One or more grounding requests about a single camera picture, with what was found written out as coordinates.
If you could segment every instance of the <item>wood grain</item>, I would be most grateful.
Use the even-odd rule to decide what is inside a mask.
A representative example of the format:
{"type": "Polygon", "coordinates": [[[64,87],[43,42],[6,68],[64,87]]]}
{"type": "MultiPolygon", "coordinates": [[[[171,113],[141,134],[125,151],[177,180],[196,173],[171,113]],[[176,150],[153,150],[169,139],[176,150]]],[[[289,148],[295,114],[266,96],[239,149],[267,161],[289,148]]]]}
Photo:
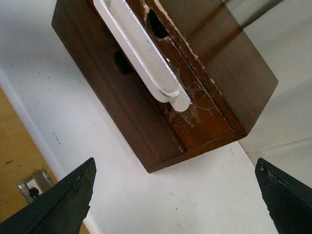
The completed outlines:
{"type": "Polygon", "coordinates": [[[120,50],[92,0],[58,0],[53,28],[148,172],[245,137],[277,80],[221,0],[127,0],[192,100],[175,112],[136,73],[121,74],[120,50]],[[153,10],[168,35],[158,38],[153,10]]]}
{"type": "Polygon", "coordinates": [[[157,102],[170,126],[183,142],[187,150],[202,146],[207,142],[231,133],[233,130],[215,105],[214,101],[193,72],[171,37],[159,39],[147,20],[150,14],[146,3],[142,0],[127,1],[145,29],[150,33],[154,43],[169,65],[177,73],[191,99],[191,106],[184,112],[176,112],[169,103],[157,102]]]}
{"type": "Polygon", "coordinates": [[[222,0],[146,0],[203,86],[242,137],[277,79],[222,0]]]}
{"type": "MultiPolygon", "coordinates": [[[[27,206],[17,183],[45,169],[55,176],[0,88],[0,222],[27,206]]],[[[80,234],[88,234],[82,225],[80,234]]]]}

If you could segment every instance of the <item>scratched wood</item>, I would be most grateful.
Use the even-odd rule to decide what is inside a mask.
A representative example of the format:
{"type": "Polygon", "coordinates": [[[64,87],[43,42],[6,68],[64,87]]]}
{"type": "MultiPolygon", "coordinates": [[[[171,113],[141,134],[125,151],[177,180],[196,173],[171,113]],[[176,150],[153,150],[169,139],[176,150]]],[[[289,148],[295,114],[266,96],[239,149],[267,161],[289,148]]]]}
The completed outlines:
{"type": "Polygon", "coordinates": [[[147,3],[141,0],[128,0],[128,3],[165,58],[170,61],[169,65],[179,76],[191,99],[191,106],[182,113],[176,112],[169,103],[157,102],[158,107],[185,148],[191,150],[231,133],[232,128],[179,52],[172,38],[169,36],[159,39],[153,34],[148,21],[151,9],[147,3]]]}
{"type": "Polygon", "coordinates": [[[246,136],[278,81],[224,2],[146,2],[227,121],[246,136]]]}

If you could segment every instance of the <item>dark brown wooden box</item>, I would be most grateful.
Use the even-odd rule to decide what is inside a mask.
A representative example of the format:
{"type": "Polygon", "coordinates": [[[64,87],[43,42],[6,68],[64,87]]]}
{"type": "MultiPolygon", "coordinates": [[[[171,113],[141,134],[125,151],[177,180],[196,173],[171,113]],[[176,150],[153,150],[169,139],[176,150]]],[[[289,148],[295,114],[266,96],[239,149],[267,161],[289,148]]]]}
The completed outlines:
{"type": "Polygon", "coordinates": [[[225,4],[127,2],[179,73],[192,101],[185,112],[156,101],[135,71],[120,68],[127,58],[92,0],[58,0],[52,26],[145,169],[154,172],[245,137],[277,79],[225,4]],[[155,16],[168,32],[164,38],[153,29],[155,16]]]}

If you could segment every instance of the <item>wall socket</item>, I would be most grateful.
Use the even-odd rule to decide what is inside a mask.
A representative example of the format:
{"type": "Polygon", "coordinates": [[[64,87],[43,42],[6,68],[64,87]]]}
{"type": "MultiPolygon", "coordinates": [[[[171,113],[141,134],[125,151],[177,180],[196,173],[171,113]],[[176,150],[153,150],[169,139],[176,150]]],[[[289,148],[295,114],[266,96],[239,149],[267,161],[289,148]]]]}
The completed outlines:
{"type": "Polygon", "coordinates": [[[45,170],[36,172],[18,183],[18,188],[26,198],[28,204],[33,202],[52,186],[53,182],[45,170]]]}

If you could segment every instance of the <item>white plastic handle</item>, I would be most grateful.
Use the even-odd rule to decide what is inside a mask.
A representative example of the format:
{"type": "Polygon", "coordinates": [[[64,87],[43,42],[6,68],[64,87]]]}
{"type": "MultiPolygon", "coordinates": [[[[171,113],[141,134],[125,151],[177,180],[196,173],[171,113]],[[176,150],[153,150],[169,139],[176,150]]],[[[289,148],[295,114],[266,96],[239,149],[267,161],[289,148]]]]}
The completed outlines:
{"type": "Polygon", "coordinates": [[[94,6],[151,94],[185,111],[191,100],[125,0],[94,0],[94,6]]]}

